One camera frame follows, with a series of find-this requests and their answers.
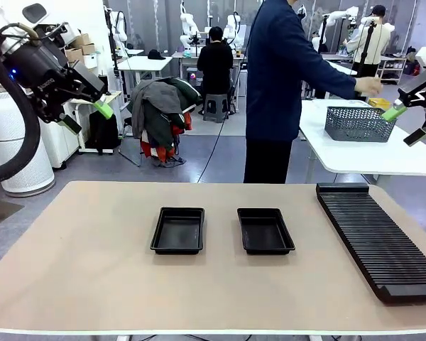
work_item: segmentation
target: black backpack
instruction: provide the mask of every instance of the black backpack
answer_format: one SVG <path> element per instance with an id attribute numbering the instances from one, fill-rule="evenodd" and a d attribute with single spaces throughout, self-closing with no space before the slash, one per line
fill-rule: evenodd
<path id="1" fill-rule="evenodd" d="M 98 150 L 99 155 L 102 155 L 103 149 L 114 149 L 120 145 L 115 115 L 106 119 L 100 112 L 94 112 L 89 120 L 91 148 Z"/>

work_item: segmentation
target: man in blue jacket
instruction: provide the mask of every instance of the man in blue jacket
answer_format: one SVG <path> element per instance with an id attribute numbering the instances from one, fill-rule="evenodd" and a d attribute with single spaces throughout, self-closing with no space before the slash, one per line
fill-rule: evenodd
<path id="1" fill-rule="evenodd" d="M 380 80 L 355 79 L 323 60 L 292 9 L 296 1 L 266 0 L 251 29 L 245 183 L 285 183 L 300 125 L 302 80 L 345 99 L 353 99 L 354 91 L 381 90 Z"/>

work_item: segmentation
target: blue jacket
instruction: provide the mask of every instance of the blue jacket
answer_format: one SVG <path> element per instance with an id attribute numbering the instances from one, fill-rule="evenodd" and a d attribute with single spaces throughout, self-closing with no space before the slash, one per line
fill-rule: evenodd
<path id="1" fill-rule="evenodd" d="M 247 53 L 247 138 L 292 141 L 297 137 L 302 80 L 315 89 L 354 98 L 356 80 L 336 71 L 314 50 L 287 0 L 263 2 Z"/>

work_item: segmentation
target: black hat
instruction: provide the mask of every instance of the black hat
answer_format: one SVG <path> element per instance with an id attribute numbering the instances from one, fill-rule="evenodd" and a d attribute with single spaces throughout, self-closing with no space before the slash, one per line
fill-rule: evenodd
<path id="1" fill-rule="evenodd" d="M 157 50 L 152 50 L 148 53 L 148 59 L 163 60 L 165 58 Z"/>
<path id="2" fill-rule="evenodd" d="M 376 16 L 384 17 L 386 13 L 386 8 L 383 5 L 375 5 L 372 8 L 371 14 L 375 14 Z"/>

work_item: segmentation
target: hand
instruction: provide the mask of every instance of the hand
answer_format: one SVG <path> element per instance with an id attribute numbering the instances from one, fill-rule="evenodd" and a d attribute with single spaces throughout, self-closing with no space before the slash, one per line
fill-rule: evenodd
<path id="1" fill-rule="evenodd" d="M 382 91 L 382 84 L 380 78 L 363 77 L 356 79 L 355 91 L 365 92 L 376 96 Z"/>

